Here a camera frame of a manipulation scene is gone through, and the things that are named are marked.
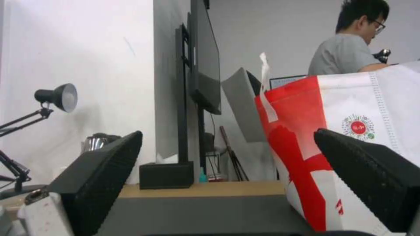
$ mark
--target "lamp base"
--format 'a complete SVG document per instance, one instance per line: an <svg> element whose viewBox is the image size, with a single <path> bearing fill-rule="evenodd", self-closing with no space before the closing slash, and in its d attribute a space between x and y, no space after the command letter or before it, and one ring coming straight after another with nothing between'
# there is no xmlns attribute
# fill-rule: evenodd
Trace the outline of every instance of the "lamp base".
<svg viewBox="0 0 420 236"><path fill-rule="evenodd" d="M0 200L6 199L6 198L9 198L9 197L18 196L18 195L25 194L25 193L29 193L29 192L32 192L32 191L37 190L37 189L42 189L45 186L47 186L47 185L44 185L44 184L27 185L27 186L23 186L22 191L20 191L20 192L15 192L14 188L7 189L7 190L4 190L3 192L0 192Z"/></svg>

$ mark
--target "glasses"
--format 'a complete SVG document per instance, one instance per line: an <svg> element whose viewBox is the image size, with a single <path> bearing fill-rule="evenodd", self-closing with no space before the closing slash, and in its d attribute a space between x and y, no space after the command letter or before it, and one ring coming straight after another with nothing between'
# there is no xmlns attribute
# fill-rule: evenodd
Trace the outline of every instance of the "glasses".
<svg viewBox="0 0 420 236"><path fill-rule="evenodd" d="M385 25L382 24L381 22L378 22L378 21L374 21L374 22L379 24L379 27L376 28L376 30L375 30L375 35L378 35L379 33L381 33L383 31L383 29L385 28Z"/></svg>

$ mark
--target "bag handle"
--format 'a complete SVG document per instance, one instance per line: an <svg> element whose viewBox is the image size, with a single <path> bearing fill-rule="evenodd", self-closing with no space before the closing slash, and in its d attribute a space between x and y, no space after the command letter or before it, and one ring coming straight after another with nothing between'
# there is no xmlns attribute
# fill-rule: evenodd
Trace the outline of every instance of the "bag handle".
<svg viewBox="0 0 420 236"><path fill-rule="evenodd" d="M263 104L262 106L264 107L265 113L267 113L268 122L271 123L277 121L278 116L276 110L274 110L274 108L265 97L265 92L270 86L270 66L268 65L265 52L260 54L260 59L262 61L260 99L261 103Z"/></svg>

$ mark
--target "lamp arm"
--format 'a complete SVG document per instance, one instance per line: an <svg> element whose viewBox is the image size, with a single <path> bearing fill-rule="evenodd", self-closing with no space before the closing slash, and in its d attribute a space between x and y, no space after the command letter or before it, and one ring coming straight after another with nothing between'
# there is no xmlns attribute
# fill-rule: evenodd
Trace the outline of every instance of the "lamp arm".
<svg viewBox="0 0 420 236"><path fill-rule="evenodd" d="M28 114L28 115L23 116L23 117L21 117L21 118L19 118L19 119L16 119L16 120L14 120L14 121L11 121L11 122L9 122L9 123L6 123L6 124L4 124L4 125L0 126L0 132L1 132L1 130L2 130L2 129L4 129L4 128L8 127L8 126L11 126L11 125L16 124L16 123L18 123L18 122L21 122L21 121L26 120L26 119L28 119L28 118L31 118L32 116L35 116L35 115L38 115L38 114L40 114L40 115L42 116L41 118L38 118L38 119L36 119L36 120L33 120L33 121L28 122L28 123L26 123L26 124L23 124L23 125L21 125L21 126L14 127L14 128L8 128L6 131L4 131L4 132L2 132L2 133L0 134L0 137L3 137L3 136L8 135L8 134L10 134L10 133L13 133L13 132L18 131L18 130L20 130L20 129L23 129L23 128L25 128L25 127L28 127L28 126L30 126L30 125L33 125L33 124L38 123L38 122L40 122L40 121L43 121L43 120L45 120L45 119L48 119L48 117L50 116L50 114L51 114L52 112L53 112L53 110L51 110L51 109L49 109L49 108L42 108L42 109L37 110L37 111L35 111L35 112L31 113L31 114Z"/></svg>
<svg viewBox="0 0 420 236"><path fill-rule="evenodd" d="M27 172L22 170L13 160L0 150L0 162L12 172L15 177L27 178Z"/></svg>

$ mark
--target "lamp shade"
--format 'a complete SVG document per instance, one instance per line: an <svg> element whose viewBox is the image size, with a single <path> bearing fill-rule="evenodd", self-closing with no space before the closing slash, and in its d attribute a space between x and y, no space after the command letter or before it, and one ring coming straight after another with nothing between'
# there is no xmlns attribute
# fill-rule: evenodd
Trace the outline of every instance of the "lamp shade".
<svg viewBox="0 0 420 236"><path fill-rule="evenodd" d="M54 103L65 112L72 112L77 105L77 90L73 84L63 84L55 90L39 89L35 92L35 99L40 103Z"/></svg>

